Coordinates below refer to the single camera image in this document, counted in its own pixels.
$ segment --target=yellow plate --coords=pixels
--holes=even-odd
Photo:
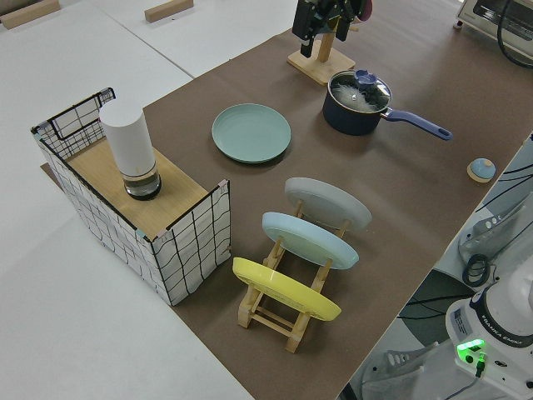
[[[322,321],[331,321],[341,313],[339,306],[329,298],[257,262],[235,257],[233,273],[244,283],[278,302]]]

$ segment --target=toaster oven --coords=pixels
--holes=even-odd
[[[506,0],[465,0],[457,15],[464,23],[496,39],[498,22]],[[533,58],[533,0],[514,0],[502,25],[504,44]]]

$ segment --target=saucepan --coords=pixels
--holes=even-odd
[[[442,140],[453,138],[443,127],[412,112],[394,110],[390,103],[391,90],[380,78],[366,70],[342,71],[327,84],[322,112],[332,127],[348,135],[371,133],[383,118],[410,123]]]

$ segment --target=teal plate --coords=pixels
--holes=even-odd
[[[238,104],[218,114],[212,136],[221,152],[242,163],[264,163],[285,151],[291,127],[276,110]]]
[[[263,231],[272,240],[281,238],[281,246],[317,265],[333,261],[332,269],[349,269],[359,261],[357,252],[333,233],[308,221],[281,214],[265,212],[262,220]]]

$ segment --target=white table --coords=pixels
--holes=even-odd
[[[88,0],[192,77],[292,26],[297,0],[196,0],[194,7],[148,23],[163,0]]]
[[[83,226],[41,170],[30,127],[105,87],[152,103],[289,28],[296,2],[278,0],[276,10],[199,0],[152,25],[143,10],[160,2],[60,3],[20,27],[0,26],[2,398],[251,398]],[[239,3],[245,11],[235,12]]]

